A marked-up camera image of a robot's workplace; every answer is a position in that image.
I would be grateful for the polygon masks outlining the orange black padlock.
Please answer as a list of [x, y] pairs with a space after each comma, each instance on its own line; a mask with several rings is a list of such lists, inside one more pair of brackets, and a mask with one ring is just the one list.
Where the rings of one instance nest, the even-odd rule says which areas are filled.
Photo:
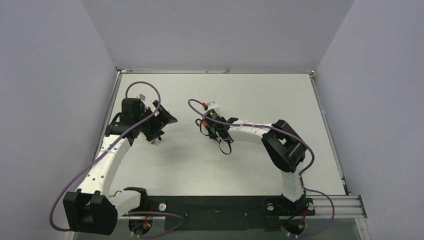
[[203, 119], [197, 118], [195, 120], [195, 124], [198, 126], [199, 131], [202, 135], [207, 136], [207, 137], [209, 136], [208, 132], [204, 132], [204, 130], [206, 130], [206, 131], [209, 131], [209, 130], [208, 130], [207, 123]]

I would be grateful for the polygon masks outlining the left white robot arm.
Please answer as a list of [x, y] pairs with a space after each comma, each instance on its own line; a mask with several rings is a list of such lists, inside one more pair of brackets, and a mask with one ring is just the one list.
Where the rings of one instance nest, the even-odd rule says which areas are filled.
[[147, 190], [125, 187], [110, 196], [111, 185], [124, 156], [139, 134], [148, 142], [161, 140], [164, 127], [176, 123], [158, 100], [154, 109], [140, 98], [124, 98], [121, 111], [106, 127], [99, 160], [90, 167], [86, 177], [74, 192], [63, 197], [63, 207], [72, 232], [110, 235], [120, 217], [133, 211], [143, 215], [149, 210]]

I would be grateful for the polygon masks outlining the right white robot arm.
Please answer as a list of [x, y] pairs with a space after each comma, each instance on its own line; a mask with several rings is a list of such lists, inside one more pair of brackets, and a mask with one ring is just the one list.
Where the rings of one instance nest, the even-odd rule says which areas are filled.
[[284, 120], [273, 124], [258, 124], [231, 117], [225, 119], [215, 110], [195, 120], [200, 132], [219, 144], [230, 146], [235, 141], [258, 144], [266, 150], [270, 160], [281, 172], [282, 194], [265, 199], [268, 216], [300, 216], [315, 214], [315, 206], [301, 179], [307, 148], [301, 138]]

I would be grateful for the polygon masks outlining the yellow padlock with keys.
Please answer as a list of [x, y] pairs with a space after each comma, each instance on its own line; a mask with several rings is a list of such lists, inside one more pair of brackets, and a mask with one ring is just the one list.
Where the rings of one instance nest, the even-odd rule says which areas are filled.
[[162, 142], [162, 137], [158, 136], [156, 138], [146, 138], [146, 140], [151, 144], [151, 145], [155, 145], [158, 146], [161, 142]]

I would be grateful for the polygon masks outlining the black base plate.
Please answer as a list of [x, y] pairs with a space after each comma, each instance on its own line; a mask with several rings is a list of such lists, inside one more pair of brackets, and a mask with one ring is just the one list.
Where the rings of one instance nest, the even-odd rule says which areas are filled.
[[165, 205], [164, 229], [170, 230], [186, 219], [181, 231], [244, 231], [262, 229], [280, 231], [281, 224], [299, 224], [302, 217], [315, 216], [313, 200], [305, 198], [292, 203], [281, 195], [267, 196], [148, 196], [141, 206], [131, 210], [138, 217], [152, 210], [162, 214]]

